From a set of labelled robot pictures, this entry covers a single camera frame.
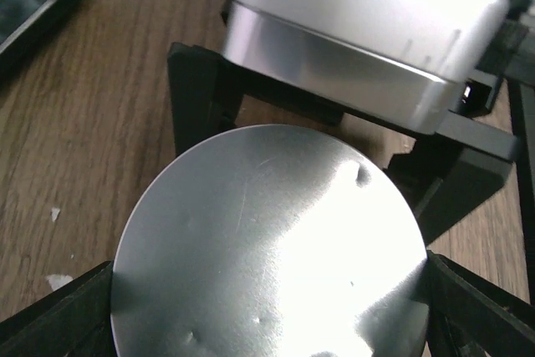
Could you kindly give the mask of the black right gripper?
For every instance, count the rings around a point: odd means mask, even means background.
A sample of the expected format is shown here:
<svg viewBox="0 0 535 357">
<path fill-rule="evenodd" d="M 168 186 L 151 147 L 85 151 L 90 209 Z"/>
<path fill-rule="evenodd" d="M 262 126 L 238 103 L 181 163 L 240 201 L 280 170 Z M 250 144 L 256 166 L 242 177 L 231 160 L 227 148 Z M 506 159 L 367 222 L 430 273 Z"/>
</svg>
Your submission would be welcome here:
<svg viewBox="0 0 535 357">
<path fill-rule="evenodd" d="M 226 28 L 231 1 L 222 8 Z M 386 174 L 415 213 L 425 242 L 433 242 L 504 186 L 520 150 L 515 135 L 481 124 L 467 111 L 485 91 L 473 79 L 477 69 L 437 130 L 423 135 L 243 68 L 222 51 L 176 42 L 167 55 L 175 149 L 182 153 L 232 129 L 245 96 L 327 126 L 346 115 L 367 120 L 415 140 L 411 151 L 392 156 Z"/>
</svg>

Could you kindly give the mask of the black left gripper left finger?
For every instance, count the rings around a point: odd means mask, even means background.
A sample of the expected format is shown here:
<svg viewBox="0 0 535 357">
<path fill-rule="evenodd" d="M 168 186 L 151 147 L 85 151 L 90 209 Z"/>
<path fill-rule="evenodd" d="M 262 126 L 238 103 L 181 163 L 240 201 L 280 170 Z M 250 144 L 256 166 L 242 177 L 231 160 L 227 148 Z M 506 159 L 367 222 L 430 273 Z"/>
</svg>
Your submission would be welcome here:
<svg viewBox="0 0 535 357">
<path fill-rule="evenodd" d="M 115 356 L 111 261 L 1 322 L 2 356 Z"/>
</svg>

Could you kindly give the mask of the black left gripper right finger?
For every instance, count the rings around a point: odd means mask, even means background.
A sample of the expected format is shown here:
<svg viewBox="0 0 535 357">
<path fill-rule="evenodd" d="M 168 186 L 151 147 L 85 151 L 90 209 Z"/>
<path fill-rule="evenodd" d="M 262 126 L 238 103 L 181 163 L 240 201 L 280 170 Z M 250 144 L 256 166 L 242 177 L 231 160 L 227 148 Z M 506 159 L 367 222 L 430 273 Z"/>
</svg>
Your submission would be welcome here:
<svg viewBox="0 0 535 357">
<path fill-rule="evenodd" d="M 432 356 L 533 356 L 534 307 L 449 258 L 427 253 Z"/>
</svg>

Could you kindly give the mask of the silver metal jar lid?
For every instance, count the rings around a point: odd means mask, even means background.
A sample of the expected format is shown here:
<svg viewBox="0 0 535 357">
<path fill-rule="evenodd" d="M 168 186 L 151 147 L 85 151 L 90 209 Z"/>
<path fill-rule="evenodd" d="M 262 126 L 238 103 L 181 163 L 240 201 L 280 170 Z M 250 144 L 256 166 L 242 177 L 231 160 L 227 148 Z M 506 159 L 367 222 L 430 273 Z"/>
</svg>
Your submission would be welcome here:
<svg viewBox="0 0 535 357">
<path fill-rule="evenodd" d="M 420 356 L 426 249 L 391 180 L 291 125 L 213 136 L 126 223 L 110 320 L 120 356 Z"/>
</svg>

